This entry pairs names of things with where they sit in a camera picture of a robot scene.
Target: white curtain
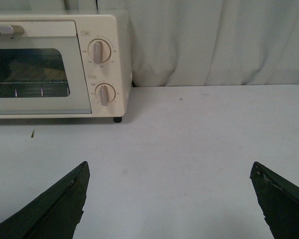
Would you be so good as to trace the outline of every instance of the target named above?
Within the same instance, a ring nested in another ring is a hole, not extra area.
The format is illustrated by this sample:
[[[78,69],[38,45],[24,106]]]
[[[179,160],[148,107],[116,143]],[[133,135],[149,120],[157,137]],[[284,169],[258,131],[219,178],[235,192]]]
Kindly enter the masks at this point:
[[[98,0],[127,9],[137,86],[299,84],[299,0]],[[95,0],[0,0],[92,9]]]

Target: cream toaster oven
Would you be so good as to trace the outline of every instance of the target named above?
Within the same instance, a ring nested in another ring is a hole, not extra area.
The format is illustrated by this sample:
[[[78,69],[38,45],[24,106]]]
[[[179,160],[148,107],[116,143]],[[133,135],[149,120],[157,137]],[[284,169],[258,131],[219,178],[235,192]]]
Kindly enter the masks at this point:
[[[0,13],[0,119],[119,122],[131,82],[127,11]]]

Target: oven door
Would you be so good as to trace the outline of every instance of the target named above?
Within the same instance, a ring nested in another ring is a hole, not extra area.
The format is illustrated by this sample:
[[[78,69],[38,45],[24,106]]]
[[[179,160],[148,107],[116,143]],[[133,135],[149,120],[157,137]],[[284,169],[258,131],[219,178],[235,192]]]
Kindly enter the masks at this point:
[[[54,114],[91,114],[75,22],[0,22],[0,115]]]

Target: gray table surface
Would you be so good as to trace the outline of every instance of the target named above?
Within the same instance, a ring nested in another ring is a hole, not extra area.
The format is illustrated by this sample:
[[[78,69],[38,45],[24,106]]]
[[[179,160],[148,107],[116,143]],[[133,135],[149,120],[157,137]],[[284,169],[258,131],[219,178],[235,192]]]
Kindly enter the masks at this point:
[[[273,238],[249,175],[299,186],[299,86],[133,88],[122,123],[0,120],[0,222],[82,161],[75,239]]]

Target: oven door handle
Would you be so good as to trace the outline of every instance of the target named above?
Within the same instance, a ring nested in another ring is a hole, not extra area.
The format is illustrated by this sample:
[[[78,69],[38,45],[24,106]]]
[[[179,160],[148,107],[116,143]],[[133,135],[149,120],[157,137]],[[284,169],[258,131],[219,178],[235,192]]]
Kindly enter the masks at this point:
[[[22,26],[0,25],[0,37],[13,38],[16,36],[22,36],[23,34],[24,28]]]

